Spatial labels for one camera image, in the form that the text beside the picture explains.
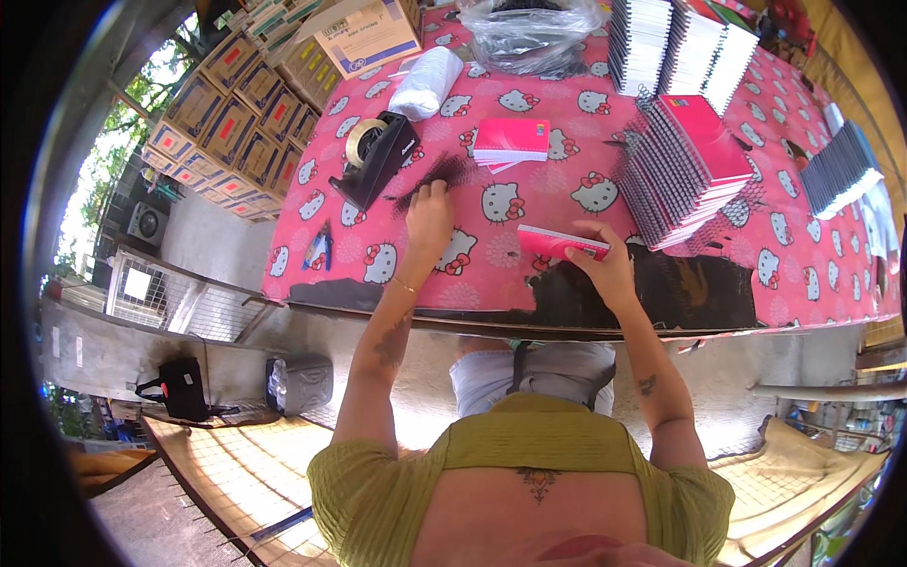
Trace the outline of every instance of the tattoo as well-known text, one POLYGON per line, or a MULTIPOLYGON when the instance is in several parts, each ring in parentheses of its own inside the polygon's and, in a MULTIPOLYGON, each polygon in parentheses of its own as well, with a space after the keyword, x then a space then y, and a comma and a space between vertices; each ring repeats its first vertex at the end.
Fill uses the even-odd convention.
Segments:
POLYGON ((639 392, 643 397, 649 397, 652 394, 652 388, 655 387, 655 375, 649 376, 645 380, 639 381, 639 392))
POLYGON ((554 484, 555 477, 560 475, 561 471, 523 466, 516 470, 516 474, 522 474, 522 481, 529 485, 529 492, 535 498, 535 502, 541 505, 545 494, 548 493, 547 487, 554 484))
POLYGON ((394 324, 394 328, 385 333, 381 342, 375 345, 375 352, 379 356, 379 364, 382 367, 392 367, 397 370, 403 364, 406 340, 409 338, 409 327, 412 322, 413 310, 410 309, 394 324))

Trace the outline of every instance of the pink tablecloth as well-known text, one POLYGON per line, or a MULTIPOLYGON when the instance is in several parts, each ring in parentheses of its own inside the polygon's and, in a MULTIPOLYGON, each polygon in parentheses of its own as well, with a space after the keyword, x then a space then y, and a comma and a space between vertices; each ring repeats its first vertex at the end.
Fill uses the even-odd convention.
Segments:
MULTIPOLYGON (((456 231, 438 271, 423 287, 418 306, 462 310, 534 309, 525 278, 546 269, 544 259, 521 253, 518 224, 570 230, 575 219, 598 218, 619 235, 641 241, 617 187, 610 181, 614 146, 636 109, 615 94, 608 75, 606 28, 584 42, 591 74, 563 81, 516 77, 467 65, 434 117, 415 124, 422 144, 385 188, 400 196, 423 178, 436 156, 471 156, 480 119, 538 118, 551 122, 545 162, 526 162, 499 174, 487 168, 453 191, 456 231)), ((425 46, 455 47, 469 33, 452 11, 425 18, 425 46)), ((287 298, 290 286, 353 279, 385 284, 406 249, 406 227, 393 202, 379 199, 365 214, 327 184, 341 177, 346 135, 376 116, 400 78, 390 63, 341 83, 300 161, 272 242, 262 281, 264 294, 287 298), (325 220, 334 240, 330 271, 301 270, 309 242, 325 220)), ((749 158, 761 185, 728 204, 689 243, 666 249, 673 256, 724 256, 753 270, 756 317, 769 327, 843 324, 887 318, 897 312, 896 286, 881 305, 873 299, 874 262, 856 207, 818 221, 809 214, 787 141, 812 153, 830 138, 819 105, 827 94, 810 93, 800 74, 757 50, 725 115, 728 127, 754 148, 749 158), (721 248, 704 246, 717 242, 721 248)))

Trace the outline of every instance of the olive green top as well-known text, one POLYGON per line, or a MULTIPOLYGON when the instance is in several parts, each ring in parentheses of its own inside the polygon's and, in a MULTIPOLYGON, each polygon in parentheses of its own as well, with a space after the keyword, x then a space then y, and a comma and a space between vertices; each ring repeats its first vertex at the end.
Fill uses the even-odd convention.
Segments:
POLYGON ((649 545, 680 559, 709 565, 727 537, 728 481, 694 466, 662 471, 620 422, 541 394, 511 394, 453 423, 415 459, 397 461, 369 439, 330 445, 312 459, 308 480, 315 521, 342 565, 408 565, 441 471, 522 466, 636 475, 649 545))

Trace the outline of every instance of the tape roll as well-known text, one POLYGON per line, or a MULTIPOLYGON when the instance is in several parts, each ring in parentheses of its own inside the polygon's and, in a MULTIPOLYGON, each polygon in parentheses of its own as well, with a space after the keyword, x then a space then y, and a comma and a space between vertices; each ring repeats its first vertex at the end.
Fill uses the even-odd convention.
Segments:
POLYGON ((359 141, 366 135, 366 132, 373 128, 383 130, 387 128, 387 122, 377 118, 366 118, 354 126, 349 137, 346 138, 346 160, 356 167, 362 167, 364 162, 362 156, 359 155, 359 141))

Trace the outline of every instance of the gold bracelet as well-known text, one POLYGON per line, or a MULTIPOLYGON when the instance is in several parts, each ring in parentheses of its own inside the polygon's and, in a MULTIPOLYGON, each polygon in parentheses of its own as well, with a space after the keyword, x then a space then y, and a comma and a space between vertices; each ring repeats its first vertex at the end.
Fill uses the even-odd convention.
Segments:
POLYGON ((398 284, 400 284, 401 286, 403 286, 403 289, 405 289, 406 291, 409 291, 409 292, 411 292, 411 293, 416 293, 416 294, 419 293, 419 290, 418 290, 418 289, 410 288, 409 286, 407 286, 407 285, 406 285, 400 278, 398 278, 397 276, 393 276, 393 277, 391 278, 391 280, 392 280, 392 281, 395 281, 395 282, 397 282, 398 284))

